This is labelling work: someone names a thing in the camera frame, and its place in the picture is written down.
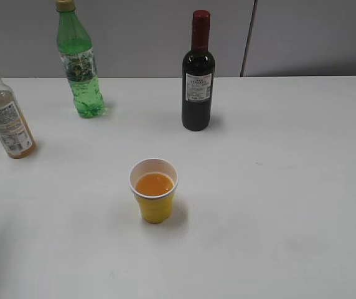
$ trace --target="bottle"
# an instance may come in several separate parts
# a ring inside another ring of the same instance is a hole
[[[210,121],[215,61],[208,51],[210,13],[195,11],[192,21],[192,49],[182,63],[182,124],[201,131]]]
[[[57,44],[74,105],[83,118],[103,114],[105,104],[99,90],[92,41],[74,13],[73,0],[56,0],[59,12]]]
[[[12,89],[0,78],[0,141],[11,158],[23,158],[35,150],[35,141]]]

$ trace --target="dark red wine bottle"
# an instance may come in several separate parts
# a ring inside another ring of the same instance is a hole
[[[182,63],[182,124],[201,131],[210,121],[215,61],[208,51],[210,13],[195,11],[192,21],[192,49]]]

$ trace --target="paper cup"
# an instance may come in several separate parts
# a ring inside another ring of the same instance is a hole
[[[148,173],[162,173],[168,176],[173,187],[165,194],[158,196],[147,196],[135,190],[139,179]],[[146,159],[139,162],[129,174],[129,186],[138,201],[142,218],[150,223],[162,223],[172,213],[172,200],[178,185],[178,174],[173,165],[162,159]]]

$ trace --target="wine label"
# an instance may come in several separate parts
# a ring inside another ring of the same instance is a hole
[[[14,102],[0,108],[0,140],[12,155],[19,155],[33,145]]]
[[[212,74],[194,76],[186,74],[186,100],[202,102],[210,98]]]

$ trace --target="bottle label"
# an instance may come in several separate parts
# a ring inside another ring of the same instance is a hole
[[[194,76],[186,74],[186,100],[202,102],[210,98],[212,74]]]
[[[14,156],[33,145],[14,102],[0,108],[0,140],[5,150]]]
[[[95,56],[93,49],[78,54],[60,53],[66,77],[70,81],[82,82],[96,76]]]

